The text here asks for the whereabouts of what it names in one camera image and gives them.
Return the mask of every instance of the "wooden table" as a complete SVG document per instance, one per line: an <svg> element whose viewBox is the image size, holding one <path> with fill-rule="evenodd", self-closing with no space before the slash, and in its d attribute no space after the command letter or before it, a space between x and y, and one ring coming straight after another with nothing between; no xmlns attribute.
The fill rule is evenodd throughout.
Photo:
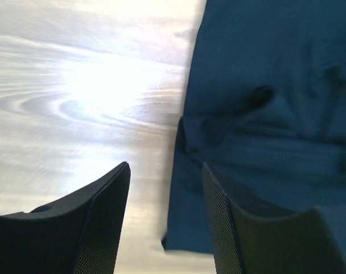
<svg viewBox="0 0 346 274"><path fill-rule="evenodd" d="M0 214L126 160L115 273L214 273L165 253L174 139L204 0L0 0Z"/></svg>

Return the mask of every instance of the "wood grain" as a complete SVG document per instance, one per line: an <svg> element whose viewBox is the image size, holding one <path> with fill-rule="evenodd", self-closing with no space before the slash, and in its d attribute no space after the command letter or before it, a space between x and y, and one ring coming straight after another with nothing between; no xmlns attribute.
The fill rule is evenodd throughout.
<svg viewBox="0 0 346 274"><path fill-rule="evenodd" d="M173 147L203 0L0 0L0 214L126 160L115 273L214 273L165 253Z"/></svg>

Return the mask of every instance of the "light wooden surface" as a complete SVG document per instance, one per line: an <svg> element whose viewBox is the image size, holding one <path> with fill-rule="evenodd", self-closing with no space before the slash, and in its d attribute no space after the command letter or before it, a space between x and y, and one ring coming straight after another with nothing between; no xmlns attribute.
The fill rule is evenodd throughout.
<svg viewBox="0 0 346 274"><path fill-rule="evenodd" d="M165 253L170 174L204 0L0 0L0 214L28 212L126 160L115 273L214 273Z"/></svg>

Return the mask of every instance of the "black mesh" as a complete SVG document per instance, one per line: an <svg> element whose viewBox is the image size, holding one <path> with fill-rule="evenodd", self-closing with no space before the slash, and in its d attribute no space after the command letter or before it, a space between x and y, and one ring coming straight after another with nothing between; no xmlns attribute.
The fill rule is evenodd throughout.
<svg viewBox="0 0 346 274"><path fill-rule="evenodd" d="M30 213L0 216L0 274L113 273L129 177L122 163Z"/></svg>
<svg viewBox="0 0 346 274"><path fill-rule="evenodd" d="M127 177L125 170L92 201L73 274L113 273L128 194Z"/></svg>
<svg viewBox="0 0 346 274"><path fill-rule="evenodd" d="M203 170L203 186L209 209L216 271L218 274L243 274L230 203L207 169Z"/></svg>

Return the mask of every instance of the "blue fabric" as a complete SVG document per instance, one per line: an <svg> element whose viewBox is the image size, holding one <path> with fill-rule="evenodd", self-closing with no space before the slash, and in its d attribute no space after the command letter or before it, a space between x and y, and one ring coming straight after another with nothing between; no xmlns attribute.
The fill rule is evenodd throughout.
<svg viewBox="0 0 346 274"><path fill-rule="evenodd" d="M207 0L178 126L167 250L213 252L205 161L288 209L346 205L346 0Z"/></svg>
<svg viewBox="0 0 346 274"><path fill-rule="evenodd" d="M319 207L327 230L339 246L341 257L346 264L346 206Z"/></svg>

